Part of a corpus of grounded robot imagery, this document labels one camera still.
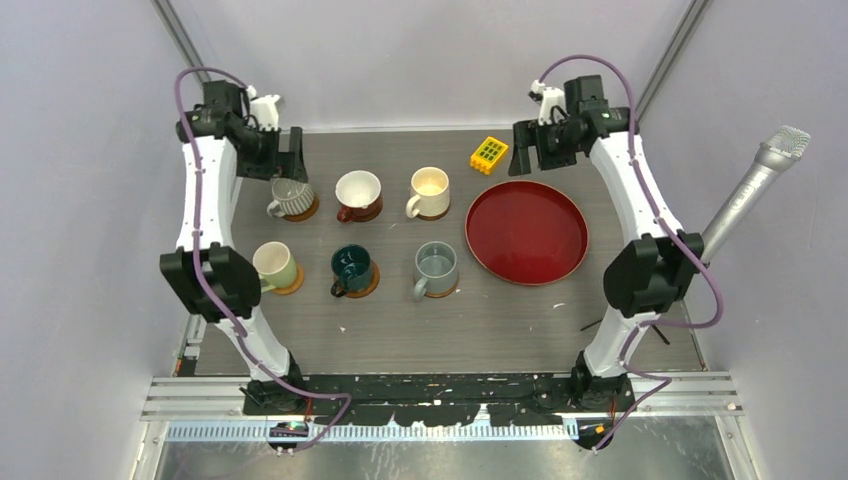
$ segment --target dark red mug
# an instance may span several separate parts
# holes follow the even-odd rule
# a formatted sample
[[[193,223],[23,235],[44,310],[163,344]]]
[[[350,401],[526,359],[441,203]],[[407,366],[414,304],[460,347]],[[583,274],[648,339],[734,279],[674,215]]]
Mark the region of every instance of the dark red mug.
[[[336,219],[347,223],[376,217],[383,206],[380,190],[380,179],[371,172],[354,170],[344,174],[336,182],[336,198],[342,206]]]

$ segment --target mug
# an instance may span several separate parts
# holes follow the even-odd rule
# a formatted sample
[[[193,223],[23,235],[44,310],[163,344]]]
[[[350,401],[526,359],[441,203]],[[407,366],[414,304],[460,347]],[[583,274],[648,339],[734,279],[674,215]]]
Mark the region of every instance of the mug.
[[[286,289],[294,286],[298,279],[298,267],[285,243],[268,242],[253,254],[253,268],[265,281],[263,292]]]
[[[303,215],[315,201],[311,185],[290,178],[272,180],[271,195],[274,200],[268,204],[265,212],[277,218]]]
[[[365,222],[379,215],[383,207],[380,179],[371,172],[354,170],[336,182],[336,198],[342,204],[336,219]]]
[[[330,267],[336,275],[336,281],[330,287],[330,294],[334,297],[362,292],[374,280],[371,255],[360,245],[348,245],[336,250]]]
[[[427,242],[415,254],[412,298],[446,297],[459,284],[456,251],[445,242]]]
[[[437,220],[450,208],[448,174],[436,167],[424,167],[412,175],[411,198],[406,202],[406,216]]]

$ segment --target mug handle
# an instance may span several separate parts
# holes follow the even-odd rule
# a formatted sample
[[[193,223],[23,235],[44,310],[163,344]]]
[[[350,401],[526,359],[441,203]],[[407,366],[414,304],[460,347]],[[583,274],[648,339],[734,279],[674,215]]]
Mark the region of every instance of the mug handle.
[[[338,215],[336,215],[336,220],[342,223],[347,223],[353,220],[353,212],[349,207],[343,205],[341,210],[339,210]]]
[[[341,298],[347,295],[347,290],[345,290],[344,286],[342,286],[340,281],[337,280],[335,283],[333,283],[333,286],[330,287],[330,295],[336,298]]]
[[[415,217],[418,216],[419,213],[421,213],[421,210],[414,208],[415,204],[418,203],[419,200],[421,200],[421,195],[414,195],[412,198],[409,199],[408,202],[406,202],[406,216],[407,217],[415,218]]]
[[[421,280],[412,287],[412,298],[414,300],[421,300],[424,298],[424,294],[427,293],[427,277],[421,277]]]
[[[268,207],[265,209],[265,213],[267,213],[268,216],[272,218],[283,218],[286,215],[283,213],[283,209],[281,207],[282,205],[280,204],[280,202],[274,199],[271,203],[268,204]]]

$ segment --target white cable clip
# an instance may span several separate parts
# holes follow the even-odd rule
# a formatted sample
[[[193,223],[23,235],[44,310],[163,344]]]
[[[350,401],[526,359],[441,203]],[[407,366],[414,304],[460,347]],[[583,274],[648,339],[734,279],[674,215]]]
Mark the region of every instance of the white cable clip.
[[[530,84],[530,91],[533,93],[541,94],[545,90],[545,84],[540,82],[539,80],[533,80],[533,83]]]

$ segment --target microphone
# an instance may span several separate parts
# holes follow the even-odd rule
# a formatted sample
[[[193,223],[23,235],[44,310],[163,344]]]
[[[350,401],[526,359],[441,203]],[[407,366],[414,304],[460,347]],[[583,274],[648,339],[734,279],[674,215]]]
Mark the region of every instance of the microphone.
[[[724,244],[730,232],[754,208],[781,173],[801,159],[810,143],[810,135],[797,128],[783,126],[767,141],[760,144],[754,163],[727,197],[702,234],[704,253],[701,261],[709,263]]]

